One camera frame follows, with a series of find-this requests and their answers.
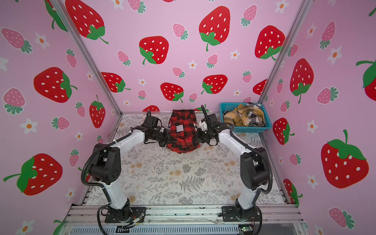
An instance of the blue plastic basket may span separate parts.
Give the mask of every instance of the blue plastic basket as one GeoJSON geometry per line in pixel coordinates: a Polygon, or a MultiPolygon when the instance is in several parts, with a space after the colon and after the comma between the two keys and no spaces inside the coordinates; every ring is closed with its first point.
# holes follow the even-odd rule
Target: blue plastic basket
{"type": "MultiPolygon", "coordinates": [[[[221,113],[221,122],[223,122],[223,115],[225,111],[232,111],[237,108],[240,104],[246,105],[247,103],[220,103],[220,113],[221,113]]],[[[270,119],[268,113],[266,112],[265,107],[262,104],[254,103],[257,105],[261,105],[261,110],[264,112],[266,125],[265,127],[243,127],[243,126],[235,126],[233,132],[242,132],[242,133],[261,133],[264,130],[268,130],[271,128],[270,119]]]]}

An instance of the black mounting plate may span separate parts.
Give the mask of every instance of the black mounting plate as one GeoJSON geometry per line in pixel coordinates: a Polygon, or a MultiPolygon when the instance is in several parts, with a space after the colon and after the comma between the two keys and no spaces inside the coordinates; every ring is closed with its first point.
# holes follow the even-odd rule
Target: black mounting plate
{"type": "MultiPolygon", "coordinates": [[[[145,214],[146,207],[131,207],[131,210],[133,211],[133,214],[137,218],[142,213],[145,214]]],[[[119,220],[115,219],[112,216],[112,214],[109,214],[109,215],[106,216],[105,223],[130,223],[132,220],[134,220],[134,218],[133,217],[129,217],[129,219],[126,220],[126,221],[119,221],[119,220]]],[[[142,219],[140,219],[140,221],[138,223],[143,223],[143,222],[144,222],[144,217],[142,217],[142,219]]]]}
{"type": "Polygon", "coordinates": [[[253,221],[260,221],[260,216],[257,214],[257,212],[261,213],[260,208],[255,207],[255,210],[251,213],[251,216],[248,220],[241,220],[237,217],[235,212],[234,206],[223,206],[222,207],[222,217],[224,222],[253,222],[253,221]]]}

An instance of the red and black plaid shirt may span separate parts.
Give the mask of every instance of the red and black plaid shirt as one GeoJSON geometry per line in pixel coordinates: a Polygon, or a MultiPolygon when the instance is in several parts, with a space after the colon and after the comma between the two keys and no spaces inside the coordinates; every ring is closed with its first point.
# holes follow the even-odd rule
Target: red and black plaid shirt
{"type": "Polygon", "coordinates": [[[200,147],[197,141],[196,115],[191,109],[173,110],[168,123],[170,134],[176,139],[167,148],[177,153],[189,153],[200,147]]]}

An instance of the strawberry wallpaper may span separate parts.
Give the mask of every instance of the strawberry wallpaper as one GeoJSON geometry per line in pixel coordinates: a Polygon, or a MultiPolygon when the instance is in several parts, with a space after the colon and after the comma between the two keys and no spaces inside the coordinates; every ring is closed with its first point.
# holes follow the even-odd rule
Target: strawberry wallpaper
{"type": "Polygon", "coordinates": [[[2,234],[57,234],[116,115],[49,1],[0,9],[2,234]]]}
{"type": "Polygon", "coordinates": [[[273,80],[265,133],[308,234],[371,234],[376,4],[317,0],[273,80]]]}
{"type": "Polygon", "coordinates": [[[122,111],[259,100],[301,0],[65,0],[122,111]]]}

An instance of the pile of clothes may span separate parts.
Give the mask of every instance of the pile of clothes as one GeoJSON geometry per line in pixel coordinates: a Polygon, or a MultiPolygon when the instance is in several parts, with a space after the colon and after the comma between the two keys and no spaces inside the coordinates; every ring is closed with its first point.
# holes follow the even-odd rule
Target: pile of clothes
{"type": "Polygon", "coordinates": [[[225,123],[235,126],[265,127],[265,115],[261,110],[261,104],[240,104],[232,111],[226,111],[223,116],[225,123]]]}

